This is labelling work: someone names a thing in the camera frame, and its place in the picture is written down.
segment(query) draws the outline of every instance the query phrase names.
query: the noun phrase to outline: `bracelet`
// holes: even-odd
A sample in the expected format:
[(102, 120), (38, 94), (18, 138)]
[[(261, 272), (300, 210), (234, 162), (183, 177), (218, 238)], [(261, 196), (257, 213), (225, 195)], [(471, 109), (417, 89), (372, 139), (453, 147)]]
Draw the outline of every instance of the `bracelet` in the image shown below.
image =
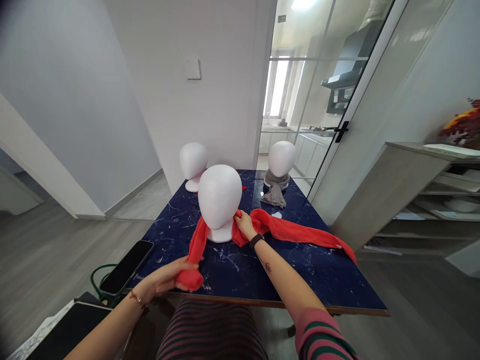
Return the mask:
[(139, 298), (137, 295), (135, 295), (133, 289), (130, 291), (130, 296), (129, 296), (128, 298), (129, 298), (129, 299), (134, 299), (134, 301), (135, 301), (136, 303), (139, 303), (139, 304), (141, 305), (141, 309), (142, 309), (142, 310), (147, 307), (147, 304), (146, 304), (146, 303), (142, 304), (142, 299)]
[(250, 247), (252, 250), (255, 250), (255, 245), (260, 241), (265, 240), (264, 236), (261, 233), (258, 233), (250, 240)]

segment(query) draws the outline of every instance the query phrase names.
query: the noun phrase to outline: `door handle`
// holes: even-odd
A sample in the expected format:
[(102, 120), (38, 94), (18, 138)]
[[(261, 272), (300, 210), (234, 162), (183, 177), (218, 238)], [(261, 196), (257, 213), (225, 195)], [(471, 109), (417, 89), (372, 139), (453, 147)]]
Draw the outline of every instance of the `door handle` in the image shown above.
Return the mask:
[(342, 141), (344, 134), (349, 130), (348, 129), (349, 123), (350, 121), (345, 121), (344, 123), (341, 124), (341, 128), (337, 127), (335, 130), (333, 130), (334, 132), (338, 133), (335, 139), (336, 143), (339, 143), (340, 141)]

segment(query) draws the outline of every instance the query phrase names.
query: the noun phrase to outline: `blue marble tabletop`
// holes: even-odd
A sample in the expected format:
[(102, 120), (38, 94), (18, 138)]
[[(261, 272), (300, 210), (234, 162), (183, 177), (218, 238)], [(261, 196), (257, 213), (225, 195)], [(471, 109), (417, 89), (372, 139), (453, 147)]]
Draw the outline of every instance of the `blue marble tabletop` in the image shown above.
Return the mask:
[[(269, 214), (280, 212), (282, 219), (330, 232), (293, 179), (290, 179), (283, 194), (287, 205), (280, 209), (260, 202), (261, 194), (268, 191), (263, 184), (265, 171), (238, 170), (238, 173), (242, 185), (247, 187), (242, 193), (239, 209), (246, 213), (256, 208), (262, 208)], [(143, 236), (155, 247), (127, 287), (134, 287), (152, 271), (187, 255), (200, 216), (197, 195), (188, 192), (182, 185)], [(383, 302), (342, 249), (280, 241), (270, 233), (265, 238), (305, 279), (330, 312), (387, 314)], [(250, 304), (282, 305), (257, 255), (249, 246), (239, 247), (233, 241), (207, 241), (203, 256), (205, 260), (200, 262), (199, 271), (204, 284), (194, 294), (244, 299)]]

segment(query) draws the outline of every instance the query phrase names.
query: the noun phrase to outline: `white mannequin head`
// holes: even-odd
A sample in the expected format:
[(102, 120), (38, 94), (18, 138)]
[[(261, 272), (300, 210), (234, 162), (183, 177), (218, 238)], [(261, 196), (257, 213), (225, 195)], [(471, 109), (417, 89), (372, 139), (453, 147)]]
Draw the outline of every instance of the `white mannequin head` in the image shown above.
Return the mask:
[(233, 217), (241, 198), (242, 180), (234, 168), (215, 165), (203, 173), (198, 187), (198, 205), (210, 229), (209, 240), (223, 243), (232, 239)]
[(271, 147), (268, 154), (268, 168), (277, 178), (292, 170), (295, 162), (295, 145), (290, 141), (279, 141)]
[(189, 142), (180, 149), (180, 168), (185, 179), (189, 180), (185, 188), (193, 193), (199, 190), (199, 181), (207, 168), (209, 157), (205, 146), (198, 142)]

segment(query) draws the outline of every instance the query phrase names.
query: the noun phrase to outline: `smartphone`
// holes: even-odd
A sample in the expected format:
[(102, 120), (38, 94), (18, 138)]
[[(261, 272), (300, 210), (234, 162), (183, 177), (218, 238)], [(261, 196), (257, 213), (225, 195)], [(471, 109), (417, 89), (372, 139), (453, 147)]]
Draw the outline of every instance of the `smartphone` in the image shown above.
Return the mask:
[(137, 270), (148, 258), (153, 248), (154, 243), (145, 240), (140, 240), (133, 245), (110, 275), (100, 284), (100, 291), (112, 296), (120, 294), (136, 275)]

